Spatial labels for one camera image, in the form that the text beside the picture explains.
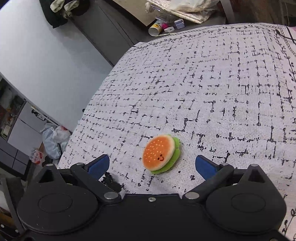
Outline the paper cup on floor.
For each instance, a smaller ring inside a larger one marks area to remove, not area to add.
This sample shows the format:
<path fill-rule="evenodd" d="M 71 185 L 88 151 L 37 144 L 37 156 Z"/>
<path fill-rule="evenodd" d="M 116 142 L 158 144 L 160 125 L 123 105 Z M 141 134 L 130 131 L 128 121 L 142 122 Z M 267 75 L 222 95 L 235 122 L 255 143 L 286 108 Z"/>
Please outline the paper cup on floor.
<path fill-rule="evenodd" d="M 152 37 L 157 37 L 163 31 L 164 21 L 157 19 L 148 29 L 148 33 Z"/>

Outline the white plastic bags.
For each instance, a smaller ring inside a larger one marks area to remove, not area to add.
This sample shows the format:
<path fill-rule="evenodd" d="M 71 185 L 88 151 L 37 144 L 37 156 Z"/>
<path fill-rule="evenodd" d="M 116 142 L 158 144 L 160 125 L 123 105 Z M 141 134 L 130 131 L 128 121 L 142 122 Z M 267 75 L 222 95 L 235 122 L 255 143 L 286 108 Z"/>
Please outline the white plastic bags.
<path fill-rule="evenodd" d="M 46 123 L 41 130 L 42 142 L 49 158 L 60 159 L 66 149 L 71 133 L 63 126 Z"/>

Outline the hamburger plush toy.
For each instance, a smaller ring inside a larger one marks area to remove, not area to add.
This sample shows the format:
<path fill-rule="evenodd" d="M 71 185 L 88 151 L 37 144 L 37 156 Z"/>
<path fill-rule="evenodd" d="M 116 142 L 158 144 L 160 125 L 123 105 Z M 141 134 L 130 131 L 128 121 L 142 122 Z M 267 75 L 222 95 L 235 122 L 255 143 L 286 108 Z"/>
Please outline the hamburger plush toy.
<path fill-rule="evenodd" d="M 159 135 L 152 138 L 144 148 L 142 163 L 152 174 L 170 170 L 178 160 L 180 140 L 171 135 Z"/>

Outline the white black patterned bed cover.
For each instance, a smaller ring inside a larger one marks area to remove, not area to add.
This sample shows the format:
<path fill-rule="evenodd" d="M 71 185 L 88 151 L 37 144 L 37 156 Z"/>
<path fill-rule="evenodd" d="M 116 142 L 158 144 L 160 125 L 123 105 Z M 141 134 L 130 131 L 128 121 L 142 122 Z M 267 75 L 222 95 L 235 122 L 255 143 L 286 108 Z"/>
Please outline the white black patterned bed cover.
<path fill-rule="evenodd" d="M 159 135 L 180 140 L 174 166 L 142 163 Z M 174 33 L 131 47 L 79 120 L 60 168 L 110 157 L 126 193 L 183 194 L 202 182 L 195 158 L 257 163 L 287 204 L 280 231 L 295 240 L 295 28 L 264 23 Z"/>

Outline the cream tote bag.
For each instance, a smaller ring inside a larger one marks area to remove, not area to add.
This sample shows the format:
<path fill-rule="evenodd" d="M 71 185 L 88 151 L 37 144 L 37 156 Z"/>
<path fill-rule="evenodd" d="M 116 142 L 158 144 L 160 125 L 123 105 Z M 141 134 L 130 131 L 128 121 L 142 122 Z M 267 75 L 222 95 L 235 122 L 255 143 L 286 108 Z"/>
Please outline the cream tote bag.
<path fill-rule="evenodd" d="M 178 16 L 184 20 L 196 24 L 202 24 L 214 11 L 216 11 L 219 1 L 201 0 L 201 1 L 147 1 L 151 5 L 166 11 L 172 15 Z"/>

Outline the dark grey door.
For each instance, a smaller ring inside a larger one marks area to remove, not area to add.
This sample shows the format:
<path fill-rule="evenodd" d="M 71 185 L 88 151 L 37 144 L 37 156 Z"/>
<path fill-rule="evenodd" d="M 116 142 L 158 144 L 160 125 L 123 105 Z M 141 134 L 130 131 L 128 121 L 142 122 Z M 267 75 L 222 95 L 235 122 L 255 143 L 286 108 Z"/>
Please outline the dark grey door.
<path fill-rule="evenodd" d="M 114 1 L 90 1 L 88 11 L 72 21 L 112 66 L 133 45 L 153 39 L 151 24 L 146 26 Z"/>

